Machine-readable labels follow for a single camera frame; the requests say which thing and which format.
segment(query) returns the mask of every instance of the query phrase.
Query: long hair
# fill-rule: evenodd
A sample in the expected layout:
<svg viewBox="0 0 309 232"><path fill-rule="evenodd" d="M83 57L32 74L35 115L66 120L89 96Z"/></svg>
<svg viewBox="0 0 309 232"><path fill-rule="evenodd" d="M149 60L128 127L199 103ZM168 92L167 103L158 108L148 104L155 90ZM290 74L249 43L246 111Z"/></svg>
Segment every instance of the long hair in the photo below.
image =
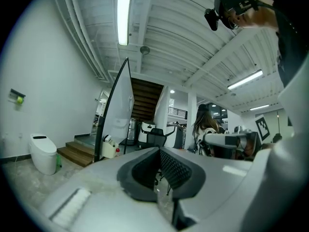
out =
<svg viewBox="0 0 309 232"><path fill-rule="evenodd" d="M213 128L216 132L218 132L219 130L218 124L216 120L214 120L211 117L208 109L200 110L200 107L198 108L197 119L194 123L194 128L193 128L193 136L194 136L195 131L198 132L198 128L201 128L202 130L205 130L206 128Z"/></svg>

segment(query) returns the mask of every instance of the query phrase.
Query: smoke detector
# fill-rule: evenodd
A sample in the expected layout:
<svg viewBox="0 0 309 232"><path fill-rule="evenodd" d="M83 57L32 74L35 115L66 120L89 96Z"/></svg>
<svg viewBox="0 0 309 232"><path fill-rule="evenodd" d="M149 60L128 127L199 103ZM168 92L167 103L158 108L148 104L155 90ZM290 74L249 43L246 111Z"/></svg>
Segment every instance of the smoke detector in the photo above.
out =
<svg viewBox="0 0 309 232"><path fill-rule="evenodd" d="M140 52L143 54L143 55L147 55L150 53L150 48L143 45L141 48L140 48Z"/></svg>

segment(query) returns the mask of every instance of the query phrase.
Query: woman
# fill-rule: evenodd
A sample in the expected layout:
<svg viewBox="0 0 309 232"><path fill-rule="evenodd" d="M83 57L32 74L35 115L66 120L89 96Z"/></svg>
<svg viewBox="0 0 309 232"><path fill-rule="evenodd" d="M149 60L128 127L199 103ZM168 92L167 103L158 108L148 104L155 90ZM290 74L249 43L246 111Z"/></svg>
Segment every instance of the woman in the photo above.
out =
<svg viewBox="0 0 309 232"><path fill-rule="evenodd" d="M195 141L195 153L200 155L214 156L213 148L203 142L203 136L208 133L218 133L219 126L214 120L207 105L201 104L198 107L197 119L193 127L193 137Z"/></svg>

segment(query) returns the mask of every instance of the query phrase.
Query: toilet lid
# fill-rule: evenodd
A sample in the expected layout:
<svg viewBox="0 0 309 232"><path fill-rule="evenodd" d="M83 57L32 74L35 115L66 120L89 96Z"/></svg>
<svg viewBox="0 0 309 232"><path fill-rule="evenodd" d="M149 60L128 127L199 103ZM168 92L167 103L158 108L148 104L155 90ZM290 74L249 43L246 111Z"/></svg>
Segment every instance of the toilet lid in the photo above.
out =
<svg viewBox="0 0 309 232"><path fill-rule="evenodd" d="M31 139L34 145L40 149L43 154L52 156L56 153L57 148L55 144L45 135L42 134L32 134Z"/></svg>

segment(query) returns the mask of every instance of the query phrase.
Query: ceiling light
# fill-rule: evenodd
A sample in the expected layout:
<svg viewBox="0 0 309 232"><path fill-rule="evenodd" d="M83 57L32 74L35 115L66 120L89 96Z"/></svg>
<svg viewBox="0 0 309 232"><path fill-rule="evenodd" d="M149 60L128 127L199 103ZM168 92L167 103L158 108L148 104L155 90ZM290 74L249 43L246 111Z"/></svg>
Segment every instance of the ceiling light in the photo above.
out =
<svg viewBox="0 0 309 232"><path fill-rule="evenodd" d="M261 75L263 75L263 72L261 70L256 71L256 72L252 73L251 75L241 79L240 81L238 81L238 82L236 82L236 83L234 83L232 85L227 86L227 88L229 90L234 89L234 88L236 88L236 87L238 87L240 85L243 85L243 84L245 84L245 83L247 83L247 82L249 82L249 81L251 81L251 80L253 80L253 79L255 79L255 78L259 77L259 76L261 76Z"/></svg>
<svg viewBox="0 0 309 232"><path fill-rule="evenodd" d="M264 106L258 106L258 107L255 107L255 108L250 108L250 111L253 111L253 110L256 110L256 109L261 109L261 108L264 108L264 107L268 107L269 105L264 105Z"/></svg>
<svg viewBox="0 0 309 232"><path fill-rule="evenodd" d="M117 29L120 45L128 44L128 25L131 0L118 0L117 2Z"/></svg>

